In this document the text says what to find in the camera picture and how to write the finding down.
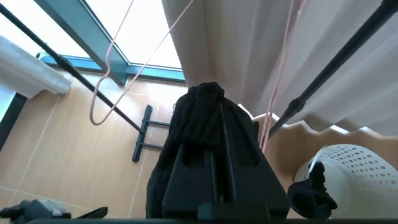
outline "black baseboard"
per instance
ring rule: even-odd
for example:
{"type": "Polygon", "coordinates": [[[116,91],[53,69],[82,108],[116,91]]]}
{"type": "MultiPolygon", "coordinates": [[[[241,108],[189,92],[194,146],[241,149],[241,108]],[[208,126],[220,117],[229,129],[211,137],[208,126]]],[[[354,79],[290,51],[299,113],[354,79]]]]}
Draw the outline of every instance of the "black baseboard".
{"type": "Polygon", "coordinates": [[[4,114],[4,117],[0,122],[0,150],[6,143],[8,135],[10,135],[12,127],[17,121],[17,118],[21,113],[26,100],[26,97],[22,96],[19,93],[16,93],[8,107],[8,110],[4,114]]]}

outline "string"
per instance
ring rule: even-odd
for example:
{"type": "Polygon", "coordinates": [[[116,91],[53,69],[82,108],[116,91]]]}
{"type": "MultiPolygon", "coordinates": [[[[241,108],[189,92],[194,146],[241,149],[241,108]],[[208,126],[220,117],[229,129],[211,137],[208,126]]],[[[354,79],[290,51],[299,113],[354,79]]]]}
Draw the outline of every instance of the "string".
{"type": "MultiPolygon", "coordinates": [[[[272,106],[274,104],[274,99],[275,99],[275,96],[276,96],[276,92],[277,92],[278,87],[280,85],[280,81],[281,81],[282,77],[284,76],[285,64],[286,64],[286,61],[289,58],[289,53],[290,53],[290,50],[291,50],[291,46],[293,45],[293,42],[295,40],[295,33],[296,33],[296,30],[297,30],[297,27],[298,27],[298,24],[299,24],[299,19],[300,19],[300,16],[301,16],[301,12],[302,12],[302,9],[303,9],[306,1],[307,0],[303,0],[302,1],[301,5],[300,5],[300,7],[299,7],[299,9],[297,11],[295,24],[294,24],[294,28],[293,28],[293,31],[292,31],[292,38],[291,38],[290,44],[289,44],[289,46],[287,48],[287,51],[286,51],[286,54],[285,54],[285,58],[282,59],[283,54],[281,54],[281,56],[280,56],[279,65],[278,65],[278,69],[277,69],[277,77],[275,79],[274,86],[272,88],[271,99],[269,101],[267,113],[266,113],[266,115],[264,117],[264,124],[262,126],[261,140],[260,140],[260,147],[261,147],[262,153],[265,153],[266,147],[267,147],[269,130],[271,128],[271,121],[272,121],[272,106]]],[[[289,30],[290,17],[291,17],[291,14],[292,14],[293,5],[294,5],[294,0],[291,0],[289,14],[288,14],[288,17],[287,17],[287,22],[286,22],[286,27],[285,27],[284,41],[283,41],[283,44],[282,44],[282,52],[284,52],[284,50],[285,50],[285,45],[286,45],[286,41],[287,41],[287,33],[288,33],[288,30],[289,30]]]]}
{"type": "Polygon", "coordinates": [[[138,71],[137,75],[134,76],[134,78],[131,80],[131,82],[128,84],[127,88],[123,91],[122,95],[119,97],[119,99],[115,102],[115,104],[112,106],[112,108],[108,111],[108,113],[105,115],[105,117],[100,121],[100,122],[96,122],[94,121],[94,105],[95,105],[95,99],[98,93],[98,89],[100,88],[101,82],[109,76],[109,73],[111,71],[111,65],[109,62],[109,55],[112,51],[114,42],[116,40],[116,37],[118,36],[118,33],[120,31],[120,29],[123,26],[124,21],[127,18],[127,15],[129,14],[130,8],[132,6],[132,3],[134,2],[134,0],[131,1],[126,14],[123,17],[122,22],[119,25],[118,31],[116,32],[113,40],[111,41],[111,44],[109,45],[108,51],[106,52],[106,68],[107,71],[105,73],[105,75],[100,78],[100,80],[98,80],[97,85],[95,86],[94,92],[93,92],[93,97],[91,99],[91,106],[90,106],[90,121],[92,124],[94,124],[95,126],[97,125],[101,125],[102,123],[104,123],[106,121],[106,119],[110,116],[110,114],[112,113],[112,111],[115,109],[115,107],[118,105],[118,103],[121,101],[121,99],[124,97],[124,95],[129,91],[131,85],[134,83],[134,81],[137,79],[137,77],[141,74],[141,72],[143,71],[143,69],[146,67],[146,65],[148,64],[148,62],[151,60],[151,58],[154,56],[154,54],[156,53],[156,51],[159,49],[159,47],[162,45],[163,41],[166,39],[166,37],[168,36],[168,34],[172,31],[172,29],[175,27],[175,25],[177,24],[177,22],[180,20],[180,18],[185,14],[185,12],[188,10],[188,8],[192,5],[192,3],[194,2],[194,0],[191,0],[187,6],[185,6],[184,10],[181,12],[181,14],[177,17],[177,19],[175,20],[175,22],[171,25],[169,31],[166,33],[166,35],[163,37],[163,39],[160,41],[159,45],[156,47],[156,49],[152,52],[152,54],[149,56],[149,58],[146,60],[146,62],[142,65],[141,69],[138,71]]]}

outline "white plastic basket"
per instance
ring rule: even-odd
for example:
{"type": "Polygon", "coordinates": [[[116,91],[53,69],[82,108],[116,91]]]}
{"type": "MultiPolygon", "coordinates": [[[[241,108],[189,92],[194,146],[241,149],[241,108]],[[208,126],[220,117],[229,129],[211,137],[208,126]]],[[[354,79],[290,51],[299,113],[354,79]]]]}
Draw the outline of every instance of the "white plastic basket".
{"type": "Polygon", "coordinates": [[[325,166],[325,187],[338,208],[332,218],[398,218],[398,172],[361,146],[327,146],[297,171],[295,182],[308,178],[316,161],[325,166]]]}

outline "tile floor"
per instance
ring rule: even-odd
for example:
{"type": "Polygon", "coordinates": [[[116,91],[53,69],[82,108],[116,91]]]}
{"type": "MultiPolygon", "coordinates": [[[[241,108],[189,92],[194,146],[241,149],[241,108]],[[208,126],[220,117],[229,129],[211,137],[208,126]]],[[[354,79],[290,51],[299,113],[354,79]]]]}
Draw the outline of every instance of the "tile floor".
{"type": "MultiPolygon", "coordinates": [[[[138,132],[116,113],[101,126],[89,121],[92,93],[74,78],[66,95],[43,91],[28,100],[0,152],[0,207],[23,198],[52,198],[73,216],[108,206],[110,217],[144,218],[146,184],[159,152],[142,151],[131,161],[138,132]]],[[[86,74],[95,83],[98,76],[86,74]]],[[[105,80],[100,90],[111,100],[122,89],[105,80]]],[[[139,126],[148,104],[152,119],[168,123],[183,85],[138,80],[119,108],[139,126]]],[[[95,118],[109,108],[97,100],[95,118]]],[[[146,142],[163,145],[168,129],[150,127],[146,142]]]]}

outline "curtain fold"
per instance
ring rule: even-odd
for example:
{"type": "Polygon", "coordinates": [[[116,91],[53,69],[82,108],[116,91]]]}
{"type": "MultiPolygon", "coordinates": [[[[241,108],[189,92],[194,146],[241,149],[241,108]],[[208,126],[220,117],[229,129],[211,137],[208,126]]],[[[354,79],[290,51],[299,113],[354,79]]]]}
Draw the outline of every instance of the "curtain fold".
{"type": "MultiPolygon", "coordinates": [[[[294,1],[293,22],[301,1],[294,1]]],[[[307,0],[273,112],[281,116],[377,9],[381,0],[307,0]]],[[[169,25],[188,0],[163,0],[169,25]]],[[[253,116],[266,112],[290,1],[196,0],[172,31],[188,86],[216,81],[253,116]]],[[[398,134],[398,15],[380,28],[288,124],[322,131],[367,126],[398,134]]]]}
{"type": "Polygon", "coordinates": [[[0,83],[27,98],[42,90],[67,93],[72,82],[0,35],[0,83]]]}

